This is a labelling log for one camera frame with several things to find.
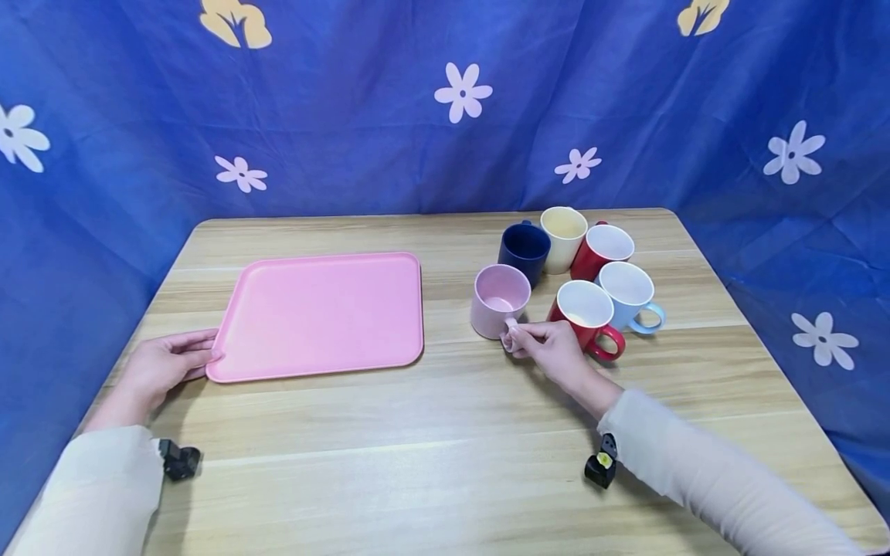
sleeve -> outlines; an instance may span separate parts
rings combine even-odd
[[[138,556],[163,479],[163,459],[145,427],[79,436],[6,554]]]
[[[615,437],[619,460],[639,480],[689,509],[741,554],[862,554],[762,464],[640,391],[622,394],[597,430]],[[667,449],[677,446],[685,448]]]

hand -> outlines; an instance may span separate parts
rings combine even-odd
[[[203,376],[204,365],[222,356],[211,351],[216,332],[212,328],[141,342],[124,365],[116,388],[145,398],[154,411],[189,371],[198,371],[191,373],[192,378]]]
[[[96,410],[85,431],[144,424],[167,393],[186,375],[204,374],[204,365],[222,356],[212,350],[216,329],[173,334],[136,346],[117,385]]]
[[[509,334],[520,347],[513,353],[514,357],[534,359],[547,378],[586,407],[597,420],[603,418],[624,392],[587,363],[567,321],[511,326]]]
[[[594,372],[565,320],[520,324],[512,326],[509,334],[520,348],[513,356],[534,359],[547,378],[563,390],[572,390],[584,376]]]

mug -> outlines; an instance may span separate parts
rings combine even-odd
[[[665,311],[652,302],[655,285],[645,270],[629,262],[610,262],[603,266],[596,284],[612,298],[615,315],[610,325],[618,330],[630,326],[639,334],[653,334],[665,325]],[[659,316],[655,326],[643,326],[636,321],[641,310],[650,310]]]
[[[541,214],[541,229],[550,237],[544,272],[567,272],[587,233],[587,218],[570,206],[551,206]]]
[[[518,269],[492,264],[479,271],[473,285],[470,325],[476,334],[497,340],[522,315],[531,298],[531,284]]]
[[[621,357],[625,348],[624,336],[609,325],[614,313],[612,300],[601,287],[586,280],[571,280],[556,292],[547,320],[568,320],[582,350],[589,351],[600,359],[614,361]],[[614,353],[596,344],[596,338],[600,334],[609,336],[615,342]]]
[[[626,261],[634,254],[634,240],[622,230],[599,221],[584,236],[575,261],[571,264],[571,279],[593,280],[609,262]]]
[[[544,262],[550,252],[550,237],[530,221],[514,224],[504,230],[498,253],[498,264],[508,264],[529,279],[534,289],[541,279]]]

red mug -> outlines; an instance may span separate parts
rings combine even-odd
[[[556,292],[547,320],[568,320],[583,351],[606,361],[614,361],[621,357],[626,347],[621,332],[609,325],[614,313],[612,299],[601,287],[586,280],[571,280]],[[609,336],[615,342],[614,353],[596,344],[600,334]]]
[[[571,279],[594,280],[610,262],[626,261],[634,254],[634,240],[621,228],[600,220],[584,236],[571,264]]]

pink tray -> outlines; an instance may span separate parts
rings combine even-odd
[[[207,366],[217,383],[412,363],[424,348],[410,253],[258,261],[238,278]]]

